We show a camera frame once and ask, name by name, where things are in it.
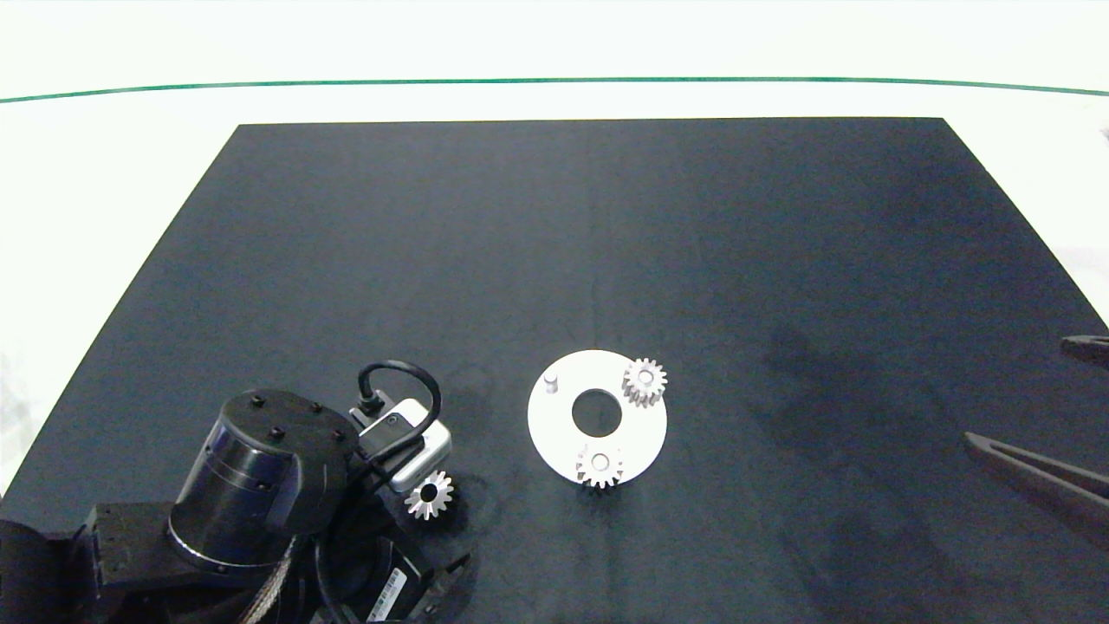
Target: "center hole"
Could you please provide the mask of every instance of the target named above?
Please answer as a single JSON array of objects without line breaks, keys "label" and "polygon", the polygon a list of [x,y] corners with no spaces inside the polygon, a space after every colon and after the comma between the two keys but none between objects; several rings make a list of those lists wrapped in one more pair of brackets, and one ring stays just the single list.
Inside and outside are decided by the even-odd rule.
[{"label": "center hole", "polygon": [[603,390],[587,390],[573,402],[573,424],[586,436],[604,438],[620,427],[620,403]]},{"label": "center hole", "polygon": [[439,493],[439,489],[434,484],[428,483],[427,485],[419,489],[419,500],[425,503],[430,503],[435,500],[435,495]]}]

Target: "black mat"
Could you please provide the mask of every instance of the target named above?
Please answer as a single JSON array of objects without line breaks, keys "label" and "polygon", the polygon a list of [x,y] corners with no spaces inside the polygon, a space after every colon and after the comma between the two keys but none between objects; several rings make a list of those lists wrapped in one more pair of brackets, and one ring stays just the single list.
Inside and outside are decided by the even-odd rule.
[{"label": "black mat", "polygon": [[[220,405],[435,374],[479,564],[462,622],[1103,622],[1109,555],[965,430],[1109,468],[1106,328],[940,120],[240,127],[2,515],[173,499]],[[604,498],[528,436],[543,368],[658,358],[670,427]]]}]

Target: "white disk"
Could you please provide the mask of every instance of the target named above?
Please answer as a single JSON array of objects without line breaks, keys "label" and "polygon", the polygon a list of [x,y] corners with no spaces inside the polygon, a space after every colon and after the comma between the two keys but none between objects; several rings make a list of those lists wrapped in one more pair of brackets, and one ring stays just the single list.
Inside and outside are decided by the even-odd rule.
[{"label": "white disk", "polygon": [[[554,472],[580,483],[578,454],[589,446],[590,454],[604,453],[623,461],[621,483],[639,477],[651,466],[667,439],[667,405],[633,405],[623,396],[623,374],[632,360],[601,350],[578,351],[547,367],[528,401],[528,430],[539,457]],[[590,390],[610,395],[620,405],[620,426],[596,438],[573,423],[573,402]]]}]

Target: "small metal gear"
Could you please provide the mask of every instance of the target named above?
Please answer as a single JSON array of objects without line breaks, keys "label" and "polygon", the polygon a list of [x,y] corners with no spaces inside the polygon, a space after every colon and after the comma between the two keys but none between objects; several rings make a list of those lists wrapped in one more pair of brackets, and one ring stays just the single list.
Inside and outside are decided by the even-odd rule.
[{"label": "small metal gear", "polygon": [[654,360],[640,358],[628,366],[621,388],[633,405],[654,406],[667,391],[667,372]]},{"label": "small metal gear", "polygon": [[619,450],[615,452],[594,452],[587,446],[578,453],[576,469],[578,481],[582,485],[598,490],[612,488],[623,479],[623,460],[620,458]]},{"label": "small metal gear", "polygon": [[421,520],[438,518],[439,512],[447,510],[447,503],[454,499],[450,493],[455,487],[450,484],[450,478],[442,471],[433,472],[413,493],[405,499],[408,513]]}]

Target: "barcode label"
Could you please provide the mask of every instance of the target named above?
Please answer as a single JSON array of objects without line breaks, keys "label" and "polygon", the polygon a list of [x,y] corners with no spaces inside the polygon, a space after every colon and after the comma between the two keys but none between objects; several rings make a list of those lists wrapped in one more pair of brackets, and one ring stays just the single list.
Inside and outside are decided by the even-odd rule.
[{"label": "barcode label", "polygon": [[393,605],[396,604],[397,596],[400,595],[400,590],[405,589],[407,581],[408,575],[399,567],[394,567],[393,572],[389,573],[389,580],[385,582],[385,587],[381,587],[380,595],[377,596],[377,602],[374,603],[374,608],[369,610],[369,617],[366,618],[366,622],[388,620],[389,612],[393,611]]}]

